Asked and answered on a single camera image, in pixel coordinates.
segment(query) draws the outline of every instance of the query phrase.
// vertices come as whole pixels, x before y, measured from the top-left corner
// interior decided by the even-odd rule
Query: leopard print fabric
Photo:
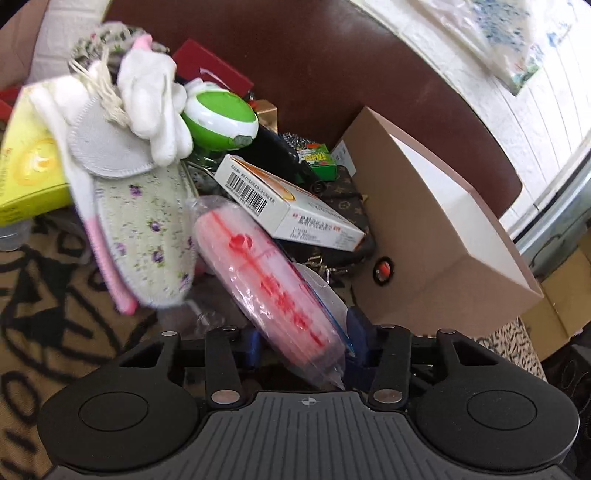
[[[487,337],[474,338],[474,340],[513,362],[518,367],[542,380],[546,380],[542,364],[535,353],[521,319],[517,318],[507,323],[507,325]]]

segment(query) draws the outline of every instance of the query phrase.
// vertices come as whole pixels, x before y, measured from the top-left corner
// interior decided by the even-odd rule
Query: floral insole
[[[100,222],[121,277],[138,301],[179,304],[191,287],[195,248],[179,164],[127,179],[95,179]]]

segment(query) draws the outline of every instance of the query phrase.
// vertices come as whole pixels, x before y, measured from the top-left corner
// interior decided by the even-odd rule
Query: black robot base
[[[46,402],[46,478],[571,478],[560,463],[579,415],[559,390],[451,330],[414,337],[356,310],[348,329],[363,345],[347,391],[250,397],[240,374],[266,348],[255,330],[163,332]],[[181,386],[189,367],[205,370],[201,403]]]

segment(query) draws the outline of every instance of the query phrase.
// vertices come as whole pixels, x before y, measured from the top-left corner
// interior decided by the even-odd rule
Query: brown leather chair
[[[278,106],[280,131],[333,146],[368,105],[454,168],[497,216],[521,191],[466,102],[347,0],[113,0],[108,19],[144,27],[171,51],[194,38]]]

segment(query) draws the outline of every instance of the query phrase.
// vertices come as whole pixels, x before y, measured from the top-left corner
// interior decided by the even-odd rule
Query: metal screw
[[[240,400],[240,394],[236,390],[218,390],[212,393],[212,400],[220,405],[229,405]]]
[[[383,388],[374,393],[374,399],[380,403],[398,403],[402,400],[402,394],[398,390]]]

